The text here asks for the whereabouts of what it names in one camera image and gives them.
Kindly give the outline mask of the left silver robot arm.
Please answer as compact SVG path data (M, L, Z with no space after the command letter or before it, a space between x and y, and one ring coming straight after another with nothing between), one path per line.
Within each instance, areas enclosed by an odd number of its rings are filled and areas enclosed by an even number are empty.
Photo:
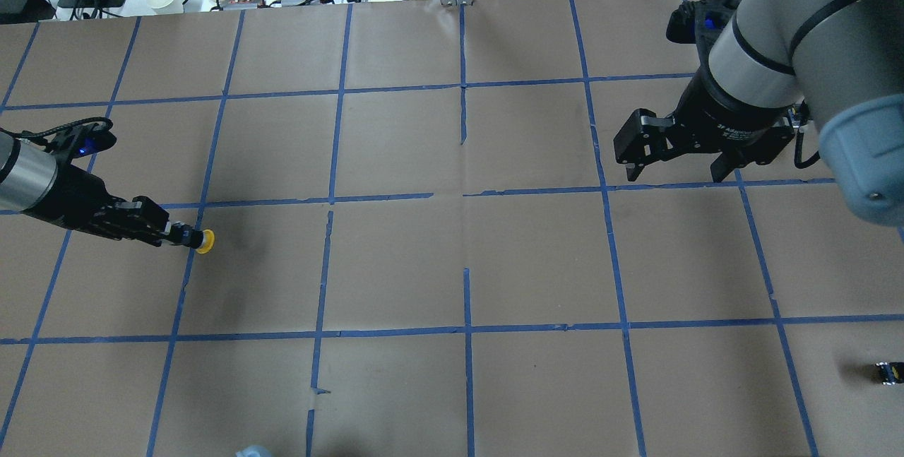
M147 196L127 201L107 192L104 181L74 165L116 144L110 119L76 120L48 131L2 131L2 209L67 230L109 240L164 242L197 247L206 235L172 221Z

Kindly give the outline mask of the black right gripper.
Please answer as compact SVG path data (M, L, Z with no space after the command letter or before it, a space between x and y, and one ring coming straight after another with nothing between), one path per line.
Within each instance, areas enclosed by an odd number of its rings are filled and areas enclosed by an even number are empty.
M789 121L795 102L758 107L721 89L707 69L698 69L682 93L674 115L659 117L639 107L613 139L614 158L635 182L649 164L688 153L719 154L710 165L720 183L751 163L768 165L793 138Z

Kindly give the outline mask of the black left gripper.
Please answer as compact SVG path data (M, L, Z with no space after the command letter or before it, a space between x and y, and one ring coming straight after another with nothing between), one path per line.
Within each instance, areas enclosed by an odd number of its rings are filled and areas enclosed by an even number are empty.
M113 219L107 210L113 207ZM172 245L170 215L147 196L125 201L107 193L105 183L76 165L56 165L48 192L32 206L32 218L113 240Z

